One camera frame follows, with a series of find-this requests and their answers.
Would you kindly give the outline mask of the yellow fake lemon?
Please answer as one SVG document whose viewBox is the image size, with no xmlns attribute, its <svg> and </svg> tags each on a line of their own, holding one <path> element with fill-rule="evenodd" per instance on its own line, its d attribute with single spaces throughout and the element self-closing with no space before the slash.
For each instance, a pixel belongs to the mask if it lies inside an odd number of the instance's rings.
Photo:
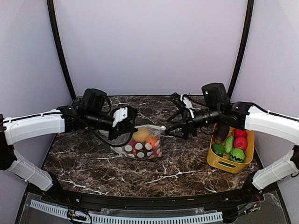
<svg viewBox="0 0 299 224">
<path fill-rule="evenodd" d="M 150 132 L 147 128 L 139 128 L 138 131 L 133 134 L 133 140 L 136 142 L 145 142 L 149 135 Z"/>
</svg>

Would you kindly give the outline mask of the clear polka dot zip bag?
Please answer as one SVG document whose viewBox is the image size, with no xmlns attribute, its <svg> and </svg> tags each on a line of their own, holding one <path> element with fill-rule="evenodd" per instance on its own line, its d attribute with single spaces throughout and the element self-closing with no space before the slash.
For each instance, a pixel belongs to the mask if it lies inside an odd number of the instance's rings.
<svg viewBox="0 0 299 224">
<path fill-rule="evenodd" d="M 135 160 L 150 160 L 162 156 L 160 135 L 166 127 L 147 124 L 137 126 L 136 129 L 137 132 L 132 137 L 125 133 L 109 140 L 110 148 L 123 157 Z"/>
</svg>

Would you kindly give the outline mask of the orange fake fruit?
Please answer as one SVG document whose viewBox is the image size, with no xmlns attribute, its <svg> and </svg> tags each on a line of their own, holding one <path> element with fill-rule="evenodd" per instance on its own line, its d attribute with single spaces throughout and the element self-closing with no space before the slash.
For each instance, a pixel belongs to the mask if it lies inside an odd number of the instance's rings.
<svg viewBox="0 0 299 224">
<path fill-rule="evenodd" d="M 147 150 L 156 149 L 158 142 L 159 142 L 158 136 L 150 135 L 147 137 L 147 139 L 145 141 L 145 147 Z"/>
</svg>

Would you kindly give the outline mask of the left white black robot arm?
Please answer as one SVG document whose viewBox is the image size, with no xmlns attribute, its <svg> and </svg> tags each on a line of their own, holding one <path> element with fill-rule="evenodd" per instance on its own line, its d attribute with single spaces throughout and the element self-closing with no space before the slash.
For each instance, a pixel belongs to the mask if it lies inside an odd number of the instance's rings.
<svg viewBox="0 0 299 224">
<path fill-rule="evenodd" d="M 107 94 L 98 89 L 86 89 L 77 105 L 61 106 L 48 112 L 17 118 L 0 118 L 0 169 L 14 173 L 25 182 L 47 192 L 55 203 L 63 203 L 66 193 L 53 175 L 25 159 L 14 144 L 34 137 L 56 133 L 71 133 L 87 128 L 99 140 L 110 147 L 122 147 L 129 143 L 112 144 L 111 141 L 137 132 L 137 110 L 120 107 L 103 111 L 103 105 L 111 104 Z"/>
</svg>

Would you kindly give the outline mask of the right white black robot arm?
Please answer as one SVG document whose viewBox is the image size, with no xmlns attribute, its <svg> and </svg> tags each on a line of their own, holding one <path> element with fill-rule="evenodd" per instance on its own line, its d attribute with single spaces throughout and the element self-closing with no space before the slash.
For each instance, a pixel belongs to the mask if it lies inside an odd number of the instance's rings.
<svg viewBox="0 0 299 224">
<path fill-rule="evenodd" d="M 172 102 L 179 109 L 182 119 L 165 130 L 165 134 L 187 139 L 196 136 L 197 129 L 211 124 L 221 124 L 232 128 L 258 131 L 273 135 L 294 144 L 285 156 L 271 165 L 249 176 L 238 198 L 249 202 L 257 190 L 277 182 L 299 171 L 299 120 L 279 113 L 267 111 L 250 102 L 231 103 L 222 83 L 206 84 L 202 88 L 206 109 L 193 111 L 187 95 L 171 95 Z"/>
</svg>

